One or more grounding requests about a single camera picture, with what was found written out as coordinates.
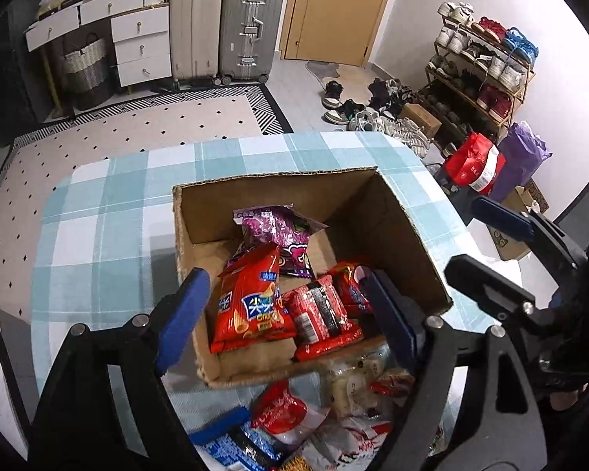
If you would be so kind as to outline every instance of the table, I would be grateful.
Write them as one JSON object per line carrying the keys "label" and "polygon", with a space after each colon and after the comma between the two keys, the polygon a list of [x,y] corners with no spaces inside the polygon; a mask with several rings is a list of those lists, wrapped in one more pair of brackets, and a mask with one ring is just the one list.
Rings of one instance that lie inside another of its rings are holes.
{"label": "table", "polygon": [[[92,330],[117,327],[133,314],[149,313],[163,295],[176,291],[172,186],[243,174],[371,166],[377,166],[387,179],[442,278],[452,256],[468,254],[484,260],[419,159],[383,133],[297,133],[217,140],[134,153],[78,168],[53,192],[42,218],[31,287],[31,335],[39,390],[72,324],[83,322]],[[494,323],[471,299],[448,290],[454,306],[443,318],[451,326],[484,332]],[[163,381],[188,431],[236,404],[248,404],[263,389],[208,389],[196,377],[191,345]],[[117,404],[128,408],[119,373],[112,373],[112,385],[118,393]],[[291,385],[306,400],[318,398],[315,374],[292,380]],[[451,423],[462,387],[461,374],[452,384],[446,410]],[[123,423],[132,425],[132,418],[127,416]]]}

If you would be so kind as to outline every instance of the cardboard box on floor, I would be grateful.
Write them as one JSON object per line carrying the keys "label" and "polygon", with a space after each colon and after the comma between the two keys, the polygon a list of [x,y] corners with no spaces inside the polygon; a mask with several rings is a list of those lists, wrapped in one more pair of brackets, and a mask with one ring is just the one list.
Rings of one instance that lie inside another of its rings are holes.
{"label": "cardboard box on floor", "polygon": [[[197,373],[211,387],[251,385],[304,374],[331,358],[359,355],[385,341],[383,336],[375,336],[302,363],[291,361],[295,352],[292,339],[212,354],[209,344],[220,298],[217,276],[242,240],[240,227],[233,221],[235,209],[292,203],[301,214],[328,225],[314,234],[308,245],[316,274],[338,261],[367,256],[426,314],[443,313],[452,305],[421,239],[376,169],[232,177],[175,186],[173,199],[179,279],[193,267],[204,268],[210,275],[211,299],[196,324],[192,342]],[[280,289],[286,292],[308,281],[281,276]]]}
{"label": "cardboard box on floor", "polygon": [[405,104],[401,109],[399,117],[402,119],[407,117],[419,127],[423,127],[423,134],[428,138],[434,138],[434,135],[441,127],[440,120],[418,104]]}

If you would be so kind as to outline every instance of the silver suitcase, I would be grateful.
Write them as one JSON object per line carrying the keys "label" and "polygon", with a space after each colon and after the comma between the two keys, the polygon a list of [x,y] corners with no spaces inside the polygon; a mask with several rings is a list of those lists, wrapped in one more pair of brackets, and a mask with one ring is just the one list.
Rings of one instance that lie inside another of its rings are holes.
{"label": "silver suitcase", "polygon": [[220,22],[220,74],[265,83],[273,67],[283,0],[223,0]]}
{"label": "silver suitcase", "polygon": [[170,56],[175,81],[215,77],[222,0],[170,0]]}

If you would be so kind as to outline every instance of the metal bolt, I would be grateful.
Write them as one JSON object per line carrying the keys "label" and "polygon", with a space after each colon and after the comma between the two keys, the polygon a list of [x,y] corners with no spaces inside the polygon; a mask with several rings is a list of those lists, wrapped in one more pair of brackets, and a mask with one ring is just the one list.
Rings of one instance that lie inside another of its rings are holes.
{"label": "metal bolt", "polygon": [[146,315],[144,313],[140,313],[140,314],[136,315],[131,320],[131,322],[133,323],[133,326],[135,326],[136,328],[143,328],[144,326],[146,326],[148,324],[148,321],[149,321],[148,315]]}
{"label": "metal bolt", "polygon": [[534,306],[530,301],[525,301],[523,305],[521,305],[521,309],[526,315],[532,315],[534,313]]}
{"label": "metal bolt", "polygon": [[427,319],[425,319],[425,323],[434,329],[441,329],[443,327],[443,319],[438,315],[430,315]]}
{"label": "metal bolt", "polygon": [[496,338],[503,338],[504,336],[506,336],[506,330],[504,330],[504,328],[501,326],[491,326],[490,332],[491,335],[493,335]]}
{"label": "metal bolt", "polygon": [[81,336],[85,333],[85,324],[74,324],[70,328],[70,335],[72,336]]}

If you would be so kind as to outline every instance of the white wall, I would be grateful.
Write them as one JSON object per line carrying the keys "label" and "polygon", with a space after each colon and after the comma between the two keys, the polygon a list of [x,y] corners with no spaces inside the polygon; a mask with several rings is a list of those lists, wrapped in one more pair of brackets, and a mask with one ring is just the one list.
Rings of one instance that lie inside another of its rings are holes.
{"label": "white wall", "polygon": [[[395,0],[371,61],[405,84],[426,84],[423,70],[434,54],[444,0]],[[536,78],[525,105],[527,120],[554,153],[536,174],[548,217],[560,214],[589,182],[589,36],[563,0],[447,0],[471,3],[487,15],[518,27],[540,49]]]}

